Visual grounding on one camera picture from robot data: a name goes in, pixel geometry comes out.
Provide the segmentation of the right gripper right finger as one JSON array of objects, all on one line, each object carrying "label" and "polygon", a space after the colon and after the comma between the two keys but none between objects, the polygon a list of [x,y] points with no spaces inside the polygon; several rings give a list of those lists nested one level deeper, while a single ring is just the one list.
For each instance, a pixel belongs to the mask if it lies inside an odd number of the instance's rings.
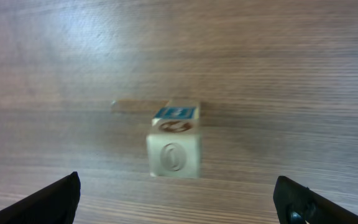
[{"label": "right gripper right finger", "polygon": [[358,215],[286,176],[279,176],[273,202],[280,224],[358,224]]}]

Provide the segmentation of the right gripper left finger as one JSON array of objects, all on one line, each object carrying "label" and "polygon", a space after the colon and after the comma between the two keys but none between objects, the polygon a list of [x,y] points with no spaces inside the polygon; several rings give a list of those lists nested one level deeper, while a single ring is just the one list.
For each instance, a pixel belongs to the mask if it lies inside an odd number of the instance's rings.
[{"label": "right gripper left finger", "polygon": [[80,201],[77,172],[0,211],[0,224],[73,223]]}]

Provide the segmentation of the wooden block with O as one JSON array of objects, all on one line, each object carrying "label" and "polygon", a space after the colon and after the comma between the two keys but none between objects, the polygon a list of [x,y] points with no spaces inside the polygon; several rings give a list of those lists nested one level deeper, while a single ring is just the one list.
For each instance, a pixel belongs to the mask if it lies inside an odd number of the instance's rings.
[{"label": "wooden block with O", "polygon": [[201,174],[201,132],[197,119],[161,119],[147,137],[151,176],[196,179]]}]

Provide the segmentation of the plain wooden block blue edge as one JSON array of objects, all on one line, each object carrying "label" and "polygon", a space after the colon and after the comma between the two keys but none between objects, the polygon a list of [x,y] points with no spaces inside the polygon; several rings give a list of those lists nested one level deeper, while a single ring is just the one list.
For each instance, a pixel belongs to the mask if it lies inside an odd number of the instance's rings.
[{"label": "plain wooden block blue edge", "polygon": [[161,119],[199,119],[200,108],[195,106],[166,106],[152,118],[152,125],[157,124]]}]

